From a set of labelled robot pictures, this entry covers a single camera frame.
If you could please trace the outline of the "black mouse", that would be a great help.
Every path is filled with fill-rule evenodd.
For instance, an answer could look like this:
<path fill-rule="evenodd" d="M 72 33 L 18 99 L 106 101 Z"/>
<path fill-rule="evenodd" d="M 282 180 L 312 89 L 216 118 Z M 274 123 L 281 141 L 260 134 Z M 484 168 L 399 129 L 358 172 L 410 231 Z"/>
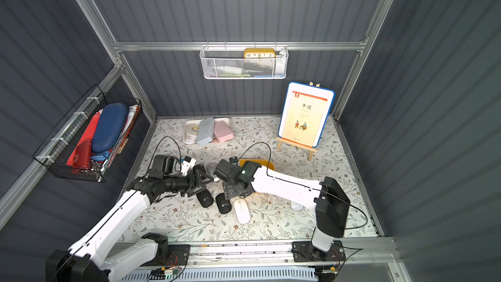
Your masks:
<path fill-rule="evenodd" d="M 225 215 L 231 212 L 232 210 L 231 202 L 226 198 L 224 193 L 219 193 L 215 197 L 215 201 L 217 204 L 217 209 L 221 215 Z"/>
<path fill-rule="evenodd" d="M 214 203 L 214 198 L 207 189 L 199 192 L 196 197 L 203 208 L 209 208 Z"/>

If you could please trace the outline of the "yellow clock in basket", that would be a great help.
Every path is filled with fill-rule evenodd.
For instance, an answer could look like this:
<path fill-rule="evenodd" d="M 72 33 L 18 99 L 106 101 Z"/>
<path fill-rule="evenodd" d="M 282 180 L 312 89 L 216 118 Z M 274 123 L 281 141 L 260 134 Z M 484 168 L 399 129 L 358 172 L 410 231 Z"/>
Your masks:
<path fill-rule="evenodd" d="M 274 59 L 276 52 L 274 48 L 246 48 L 244 50 L 244 58 L 249 59 Z"/>

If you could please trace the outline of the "grey pencil case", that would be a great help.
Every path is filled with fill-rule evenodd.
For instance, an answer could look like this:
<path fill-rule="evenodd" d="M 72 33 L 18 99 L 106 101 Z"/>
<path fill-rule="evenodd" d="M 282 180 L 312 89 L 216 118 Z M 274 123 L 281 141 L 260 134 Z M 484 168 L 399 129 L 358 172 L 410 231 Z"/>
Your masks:
<path fill-rule="evenodd" d="M 209 144 L 213 141 L 215 120 L 213 117 L 203 119 L 198 125 L 196 143 L 199 146 Z"/>

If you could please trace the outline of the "white mouse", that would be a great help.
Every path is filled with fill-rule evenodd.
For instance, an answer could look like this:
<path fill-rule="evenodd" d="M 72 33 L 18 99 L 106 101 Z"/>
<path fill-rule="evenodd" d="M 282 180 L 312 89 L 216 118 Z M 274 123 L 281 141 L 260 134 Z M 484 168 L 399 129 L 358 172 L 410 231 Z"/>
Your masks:
<path fill-rule="evenodd" d="M 247 202 L 243 198 L 238 198 L 234 201 L 234 212 L 237 222 L 244 225 L 250 222 L 251 213 Z"/>
<path fill-rule="evenodd" d="M 290 201 L 290 207 L 292 208 L 292 210 L 294 211 L 301 211 L 304 209 L 304 205 L 302 204 L 299 204 L 297 202 L 294 202 L 294 201 Z"/>

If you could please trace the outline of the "white tray with tape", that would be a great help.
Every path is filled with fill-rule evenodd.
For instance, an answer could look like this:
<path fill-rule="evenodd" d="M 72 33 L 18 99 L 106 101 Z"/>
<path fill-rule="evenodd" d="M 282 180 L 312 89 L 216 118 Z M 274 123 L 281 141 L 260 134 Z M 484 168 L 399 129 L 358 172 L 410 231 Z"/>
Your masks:
<path fill-rule="evenodd" d="M 215 120 L 215 122 L 216 121 L 224 121 L 231 128 L 231 120 L 228 117 L 214 117 L 214 120 Z M 201 146 L 197 145 L 197 143 L 196 143 L 196 138 L 197 138 L 197 134 L 198 134 L 198 125 L 201 121 L 202 120 L 189 120 L 185 123 L 184 134 L 183 134 L 183 142 L 185 145 L 201 147 Z M 217 145 L 225 144 L 227 142 L 219 142 L 215 138 L 215 136 L 213 135 L 213 141 L 211 143 L 207 144 L 207 146 L 209 146 L 209 145 L 217 146 Z"/>

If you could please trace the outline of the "pink box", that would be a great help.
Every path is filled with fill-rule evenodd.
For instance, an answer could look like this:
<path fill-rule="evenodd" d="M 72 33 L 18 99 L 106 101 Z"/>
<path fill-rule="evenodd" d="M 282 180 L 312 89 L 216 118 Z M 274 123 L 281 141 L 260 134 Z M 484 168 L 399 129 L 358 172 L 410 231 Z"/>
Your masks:
<path fill-rule="evenodd" d="M 219 142 L 227 142 L 234 138 L 234 132 L 224 121 L 216 121 L 213 134 Z"/>

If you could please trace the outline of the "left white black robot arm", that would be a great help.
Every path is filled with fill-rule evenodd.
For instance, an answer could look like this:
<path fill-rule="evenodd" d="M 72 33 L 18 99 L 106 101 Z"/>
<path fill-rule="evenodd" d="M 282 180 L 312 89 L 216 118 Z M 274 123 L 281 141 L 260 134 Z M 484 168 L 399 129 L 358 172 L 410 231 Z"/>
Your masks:
<path fill-rule="evenodd" d="M 152 204 L 176 195 L 191 197 L 217 181 L 193 158 L 159 155 L 145 175 L 133 180 L 113 208 L 66 251 L 46 260 L 47 281 L 119 281 L 145 263 L 176 263 L 178 256 L 165 235 L 149 232 L 130 248 L 108 254 L 128 226 Z"/>

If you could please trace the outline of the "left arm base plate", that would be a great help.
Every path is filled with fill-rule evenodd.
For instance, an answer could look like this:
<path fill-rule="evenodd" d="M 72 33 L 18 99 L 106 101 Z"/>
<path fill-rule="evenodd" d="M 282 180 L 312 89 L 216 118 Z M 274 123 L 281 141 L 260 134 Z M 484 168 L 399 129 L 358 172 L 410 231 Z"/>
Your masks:
<path fill-rule="evenodd" d="M 146 266 L 185 266 L 188 263 L 190 252 L 189 244 L 169 245 L 161 247 L 156 256 L 146 262 Z"/>

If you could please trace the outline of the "aluminium front rail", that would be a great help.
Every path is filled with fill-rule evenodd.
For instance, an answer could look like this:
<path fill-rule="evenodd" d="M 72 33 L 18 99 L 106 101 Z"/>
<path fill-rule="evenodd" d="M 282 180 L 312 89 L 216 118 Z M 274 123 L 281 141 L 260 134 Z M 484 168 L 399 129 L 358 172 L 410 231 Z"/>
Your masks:
<path fill-rule="evenodd" d="M 193 242 L 187 268 L 223 268 L 244 266 L 326 266 L 345 263 L 390 263 L 401 259 L 396 243 L 390 237 L 342 238 L 346 260 L 341 262 L 295 262 L 292 242 L 308 240 L 261 240 L 228 242 Z M 156 252 L 151 244 L 141 248 L 138 244 L 116 244 L 100 267 L 105 270 L 121 270 L 125 275 L 146 266 Z"/>

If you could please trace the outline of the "blue oval case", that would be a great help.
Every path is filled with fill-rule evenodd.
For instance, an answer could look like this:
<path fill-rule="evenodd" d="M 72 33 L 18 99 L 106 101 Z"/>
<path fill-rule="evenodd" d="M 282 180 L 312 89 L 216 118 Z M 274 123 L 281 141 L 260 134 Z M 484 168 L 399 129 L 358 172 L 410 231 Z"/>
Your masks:
<path fill-rule="evenodd" d="M 93 154 L 100 154 L 113 148 L 123 130 L 128 114 L 129 107 L 124 103 L 112 103 L 103 108 L 92 139 Z"/>

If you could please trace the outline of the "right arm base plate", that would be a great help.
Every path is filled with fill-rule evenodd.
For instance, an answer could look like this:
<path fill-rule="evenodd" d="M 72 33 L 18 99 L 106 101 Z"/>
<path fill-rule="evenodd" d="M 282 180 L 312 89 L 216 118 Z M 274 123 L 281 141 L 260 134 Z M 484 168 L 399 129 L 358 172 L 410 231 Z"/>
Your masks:
<path fill-rule="evenodd" d="M 329 251 L 314 247 L 310 241 L 294 241 L 291 252 L 295 262 L 341 262 L 347 258 L 339 240 L 333 241 Z"/>

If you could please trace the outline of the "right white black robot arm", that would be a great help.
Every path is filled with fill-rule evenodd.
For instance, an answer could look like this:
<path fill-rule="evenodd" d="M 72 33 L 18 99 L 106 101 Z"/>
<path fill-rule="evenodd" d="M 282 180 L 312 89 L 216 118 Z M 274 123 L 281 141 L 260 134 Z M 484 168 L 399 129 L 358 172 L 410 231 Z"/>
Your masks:
<path fill-rule="evenodd" d="M 333 241 L 344 236 L 351 202 L 333 178 L 303 180 L 254 161 L 240 167 L 224 159 L 216 165 L 214 173 L 224 182 L 228 198 L 264 193 L 313 210 L 317 222 L 311 239 L 314 250 L 326 254 Z"/>

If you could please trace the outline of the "red folder in basket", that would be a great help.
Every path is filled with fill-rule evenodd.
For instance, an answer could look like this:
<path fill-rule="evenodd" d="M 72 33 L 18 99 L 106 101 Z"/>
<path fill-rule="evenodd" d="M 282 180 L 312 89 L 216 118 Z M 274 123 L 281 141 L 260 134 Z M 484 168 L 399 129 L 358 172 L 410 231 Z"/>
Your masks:
<path fill-rule="evenodd" d="M 95 135 L 102 110 L 99 110 L 80 137 L 75 149 L 66 161 L 66 165 L 78 170 L 88 170 L 91 162 L 92 139 Z"/>

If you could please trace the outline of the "yellow plastic storage box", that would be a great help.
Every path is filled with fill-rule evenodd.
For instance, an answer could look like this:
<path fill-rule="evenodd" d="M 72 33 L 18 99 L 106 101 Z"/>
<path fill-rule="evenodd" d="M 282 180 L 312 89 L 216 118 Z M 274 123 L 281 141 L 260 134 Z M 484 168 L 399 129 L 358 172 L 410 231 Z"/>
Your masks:
<path fill-rule="evenodd" d="M 267 167 L 270 170 L 275 170 L 275 166 L 272 162 L 266 160 L 266 159 L 240 159 L 238 164 L 240 167 L 244 166 L 246 162 L 254 162 L 262 165 L 263 167 Z"/>

